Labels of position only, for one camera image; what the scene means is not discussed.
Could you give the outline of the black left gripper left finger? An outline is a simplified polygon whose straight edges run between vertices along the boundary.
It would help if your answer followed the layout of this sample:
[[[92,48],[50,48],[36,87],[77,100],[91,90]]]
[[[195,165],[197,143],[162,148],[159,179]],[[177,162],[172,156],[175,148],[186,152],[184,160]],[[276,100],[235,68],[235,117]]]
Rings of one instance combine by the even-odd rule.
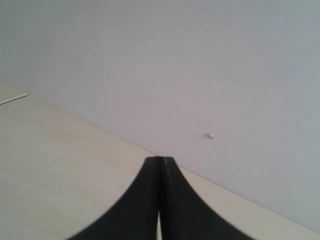
[[[125,193],[71,240],[156,240],[160,158],[147,157]]]

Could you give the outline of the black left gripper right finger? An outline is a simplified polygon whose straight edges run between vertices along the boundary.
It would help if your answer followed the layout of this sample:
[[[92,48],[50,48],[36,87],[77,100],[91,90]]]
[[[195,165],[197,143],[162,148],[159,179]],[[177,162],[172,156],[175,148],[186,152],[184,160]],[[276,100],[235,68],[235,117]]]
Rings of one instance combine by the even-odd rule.
[[[160,161],[159,214],[163,240],[251,240],[209,207],[172,157]]]

